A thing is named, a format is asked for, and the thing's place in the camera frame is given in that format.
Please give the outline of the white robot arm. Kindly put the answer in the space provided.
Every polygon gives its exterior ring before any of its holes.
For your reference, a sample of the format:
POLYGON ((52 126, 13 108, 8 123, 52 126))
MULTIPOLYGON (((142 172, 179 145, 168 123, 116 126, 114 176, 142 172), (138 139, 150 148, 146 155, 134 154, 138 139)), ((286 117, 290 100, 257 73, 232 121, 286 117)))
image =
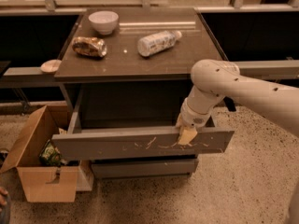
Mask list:
POLYGON ((244 77, 236 63, 210 59, 197 62, 190 75, 192 89, 181 105, 176 124, 179 146, 191 144, 224 98, 232 99, 294 136, 299 134, 297 88, 244 77))

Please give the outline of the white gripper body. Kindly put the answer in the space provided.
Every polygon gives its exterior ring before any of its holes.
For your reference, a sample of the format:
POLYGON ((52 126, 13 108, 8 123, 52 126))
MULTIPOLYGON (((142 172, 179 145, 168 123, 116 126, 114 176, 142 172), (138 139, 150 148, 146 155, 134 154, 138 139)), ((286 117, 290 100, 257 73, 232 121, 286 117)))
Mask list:
POLYGON ((223 98, 223 95, 201 91, 193 86, 180 109, 182 126, 196 129, 204 127, 211 117, 214 106, 223 98))

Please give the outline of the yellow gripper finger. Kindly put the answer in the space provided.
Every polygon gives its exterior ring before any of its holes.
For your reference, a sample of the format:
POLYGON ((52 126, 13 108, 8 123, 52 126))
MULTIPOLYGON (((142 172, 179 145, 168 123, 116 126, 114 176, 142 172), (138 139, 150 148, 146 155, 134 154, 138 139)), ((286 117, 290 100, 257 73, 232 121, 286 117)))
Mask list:
POLYGON ((194 127, 181 126, 179 130, 178 144, 188 145, 196 135, 197 131, 194 127))
POLYGON ((180 128, 182 125, 183 125, 183 123, 182 123, 182 117, 181 117, 181 114, 179 113, 175 126, 176 126, 176 128, 180 128))

